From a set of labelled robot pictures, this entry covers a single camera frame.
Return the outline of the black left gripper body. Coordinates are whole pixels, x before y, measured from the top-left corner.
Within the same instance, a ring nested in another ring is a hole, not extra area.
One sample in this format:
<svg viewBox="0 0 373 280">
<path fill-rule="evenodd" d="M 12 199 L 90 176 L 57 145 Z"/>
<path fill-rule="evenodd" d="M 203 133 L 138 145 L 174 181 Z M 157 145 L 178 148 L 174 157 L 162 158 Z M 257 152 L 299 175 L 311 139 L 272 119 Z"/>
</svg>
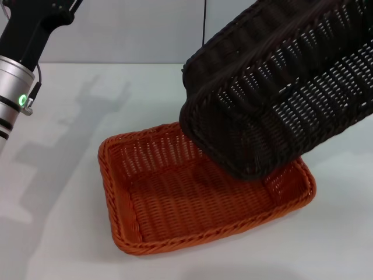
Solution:
<svg viewBox="0 0 373 280">
<path fill-rule="evenodd" d="M 1 35 L 1 55 L 34 71 L 51 33 L 70 25 L 81 3 L 81 0 L 1 1 L 10 10 L 10 19 Z"/>
</svg>

